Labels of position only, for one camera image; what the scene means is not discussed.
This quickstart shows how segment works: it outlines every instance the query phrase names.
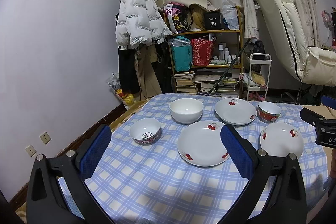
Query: red gift bag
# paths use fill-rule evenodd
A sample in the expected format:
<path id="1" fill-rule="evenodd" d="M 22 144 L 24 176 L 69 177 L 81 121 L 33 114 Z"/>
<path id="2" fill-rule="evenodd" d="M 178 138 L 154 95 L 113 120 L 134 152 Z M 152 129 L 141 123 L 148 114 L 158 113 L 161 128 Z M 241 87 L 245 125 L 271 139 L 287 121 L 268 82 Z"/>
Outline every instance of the red gift bag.
<path id="1" fill-rule="evenodd" d="M 191 46 L 193 48 L 193 64 L 195 66 L 209 65 L 214 44 L 214 41 L 201 38 L 193 38 L 191 40 Z"/>

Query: wall socket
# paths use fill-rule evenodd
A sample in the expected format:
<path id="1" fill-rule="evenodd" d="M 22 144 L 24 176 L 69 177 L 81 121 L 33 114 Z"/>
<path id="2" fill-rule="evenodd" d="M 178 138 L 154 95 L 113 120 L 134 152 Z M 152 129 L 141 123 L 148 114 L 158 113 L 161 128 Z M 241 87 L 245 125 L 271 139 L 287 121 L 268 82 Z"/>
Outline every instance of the wall socket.
<path id="1" fill-rule="evenodd" d="M 36 150 L 32 145 L 29 145 L 28 147 L 26 147 L 26 151 L 28 155 L 31 157 L 34 156 L 34 154 L 36 153 Z"/>
<path id="2" fill-rule="evenodd" d="M 40 139 L 42 140 L 44 144 L 47 144 L 48 142 L 51 141 L 51 138 L 49 137 L 46 131 L 40 136 Z"/>

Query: long pole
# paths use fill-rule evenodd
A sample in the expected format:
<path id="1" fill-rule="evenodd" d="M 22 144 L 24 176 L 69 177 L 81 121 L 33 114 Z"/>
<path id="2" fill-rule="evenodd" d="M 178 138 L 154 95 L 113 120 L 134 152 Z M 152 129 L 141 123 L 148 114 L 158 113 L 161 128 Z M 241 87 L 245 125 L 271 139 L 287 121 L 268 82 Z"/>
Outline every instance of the long pole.
<path id="1" fill-rule="evenodd" d="M 210 93 L 216 88 L 216 86 L 218 85 L 218 83 L 225 77 L 225 75 L 227 74 L 227 72 L 232 68 L 233 64 L 238 60 L 238 57 L 241 56 L 241 54 L 243 53 L 244 49 L 246 48 L 247 44 L 251 41 L 251 39 L 248 39 L 246 41 L 246 43 L 244 44 L 244 46 L 242 47 L 242 49 L 240 50 L 240 52 L 237 54 L 236 58 L 231 62 L 231 64 L 229 65 L 229 67 L 227 68 L 227 70 L 222 74 L 222 76 L 217 80 L 217 82 L 213 85 L 213 87 L 210 89 L 210 91 L 207 93 L 206 96 L 210 96 Z"/>

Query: white bottle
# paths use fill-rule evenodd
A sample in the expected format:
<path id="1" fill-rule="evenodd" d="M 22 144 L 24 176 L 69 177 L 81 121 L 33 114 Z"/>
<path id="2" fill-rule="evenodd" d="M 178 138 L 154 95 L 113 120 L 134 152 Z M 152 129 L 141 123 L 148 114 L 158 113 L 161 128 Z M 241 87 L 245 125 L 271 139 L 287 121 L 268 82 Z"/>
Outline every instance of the white bottle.
<path id="1" fill-rule="evenodd" d="M 229 48 L 225 48 L 224 57 L 225 57 L 225 61 L 228 62 L 227 59 L 229 57 Z"/>
<path id="2" fill-rule="evenodd" d="M 225 55 L 224 55 L 224 48 L 222 44 L 218 45 L 218 50 L 219 50 L 219 60 L 224 60 Z"/>

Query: blue and white checkered tablecloth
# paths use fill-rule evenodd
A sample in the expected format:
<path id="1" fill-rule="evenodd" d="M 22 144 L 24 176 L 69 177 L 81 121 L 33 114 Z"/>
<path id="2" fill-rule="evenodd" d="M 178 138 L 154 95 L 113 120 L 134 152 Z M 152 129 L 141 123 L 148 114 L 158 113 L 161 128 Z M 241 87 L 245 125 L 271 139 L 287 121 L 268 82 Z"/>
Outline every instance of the blue and white checkered tablecloth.
<path id="1" fill-rule="evenodd" d="M 148 218 L 157 224 L 217 223 L 246 185 L 247 180 L 239 175 L 231 158 L 211 168 L 199 168 L 181 158 L 177 140 L 186 125 L 172 119 L 169 103 L 186 97 L 203 102 L 201 120 L 219 121 L 215 104 L 220 98 L 179 93 L 157 95 L 112 134 L 111 143 L 93 176 L 85 180 L 93 196 L 118 224 L 131 224 L 140 218 Z M 322 184 L 327 179 L 327 159 L 323 148 L 315 144 L 315 129 L 300 119 L 302 107 L 278 105 L 282 111 L 278 122 L 294 125 L 303 136 L 304 151 L 299 162 L 307 201 L 310 201 L 321 193 Z M 153 145 L 142 146 L 132 140 L 128 130 L 146 117 L 160 121 L 162 136 Z M 260 132 L 266 125 L 256 118 L 247 126 L 235 128 L 258 148 Z M 64 179 L 59 182 L 71 210 L 78 214 Z M 270 178 L 251 216 L 260 213 L 272 182 Z"/>

